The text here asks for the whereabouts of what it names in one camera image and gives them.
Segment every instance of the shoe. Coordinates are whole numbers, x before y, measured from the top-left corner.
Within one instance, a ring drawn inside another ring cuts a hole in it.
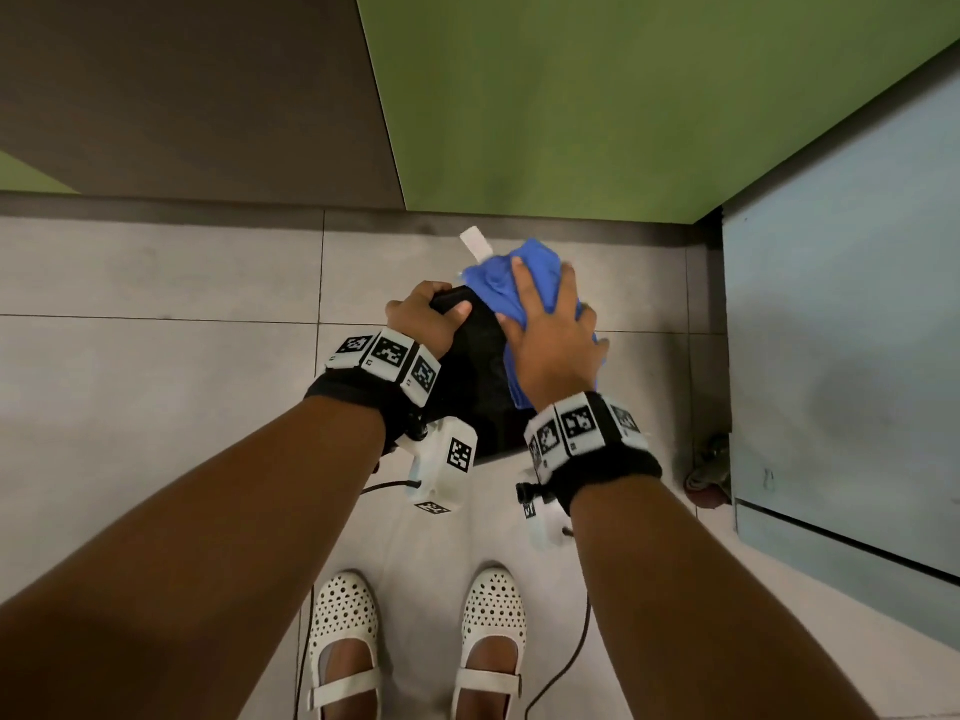
[[[516,645],[516,669],[514,674],[485,672],[467,669],[474,647],[487,637],[505,637]],[[507,710],[510,716],[514,699],[521,696],[523,682],[521,665],[523,650],[527,644],[527,617],[523,609],[521,592],[514,577],[506,568],[488,568],[476,577],[470,593],[466,595],[462,621],[463,649],[460,654],[460,670],[453,690],[451,717],[457,717],[457,705],[461,690],[480,690],[507,695]]]
[[[376,690],[376,717],[380,720],[383,707],[380,689],[383,680],[378,666],[379,628],[380,617],[374,603],[374,593],[360,574],[341,571],[320,587],[308,648],[310,672],[313,676],[313,689],[307,696],[307,708],[310,711],[362,692]],[[323,684],[321,656],[325,649],[341,640],[365,642],[373,668]]]

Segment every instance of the brown panel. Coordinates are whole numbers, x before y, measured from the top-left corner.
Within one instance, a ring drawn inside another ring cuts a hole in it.
[[[355,0],[0,0],[0,151],[86,195],[403,208]]]

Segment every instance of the person's right arm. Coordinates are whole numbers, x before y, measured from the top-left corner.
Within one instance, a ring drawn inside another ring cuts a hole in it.
[[[594,388],[607,354],[596,313],[576,317],[573,268],[546,313],[513,276],[527,327],[498,316],[517,380],[539,412]],[[876,718],[799,621],[657,479],[582,488],[570,506],[597,625],[634,717]]]

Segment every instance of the black cable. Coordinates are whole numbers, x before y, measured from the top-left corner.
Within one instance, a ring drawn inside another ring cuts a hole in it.
[[[586,618],[583,619],[583,633],[580,635],[580,643],[577,645],[577,648],[573,650],[573,656],[570,657],[570,661],[566,663],[566,666],[563,667],[559,672],[554,675],[554,677],[546,683],[546,687],[539,691],[539,694],[534,697],[533,701],[527,705],[527,711],[523,713],[523,720],[530,720],[530,711],[534,709],[534,705],[540,702],[540,699],[546,695],[547,690],[550,690],[554,685],[557,684],[558,680],[566,675],[570,671],[570,667],[573,666],[573,663],[577,661],[577,658],[580,657],[580,652],[584,648],[584,644],[587,642],[587,632],[591,630],[591,597],[586,597]]]
[[[367,493],[383,490],[384,488],[418,488],[421,484],[413,480],[395,480],[391,483],[372,484],[360,490],[361,496]],[[304,667],[306,666],[306,653],[310,647],[310,635],[313,633],[313,613],[317,605],[317,584],[310,586],[310,618],[306,623],[306,638],[303,640],[303,656],[300,658],[299,673],[296,677],[296,695],[294,696],[294,720],[300,715],[301,692],[304,691]]]

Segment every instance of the blue microfiber cloth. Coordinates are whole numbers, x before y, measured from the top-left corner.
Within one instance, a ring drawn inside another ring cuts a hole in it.
[[[517,283],[514,282],[514,273],[511,270],[511,258],[519,256],[534,278],[534,284],[543,301],[543,309],[553,313],[557,307],[557,295],[560,291],[560,256],[540,241],[527,240],[509,255],[493,255],[479,265],[472,265],[462,274],[463,282],[481,301],[486,303],[493,313],[502,313],[512,318],[524,329],[527,327],[527,313],[524,312],[520,296],[517,294]],[[577,318],[583,306],[577,301]],[[507,382],[510,385],[510,396],[517,409],[533,409],[530,399],[523,393],[517,381],[517,368],[514,364],[514,354],[507,346],[503,354],[503,366],[507,372]]]

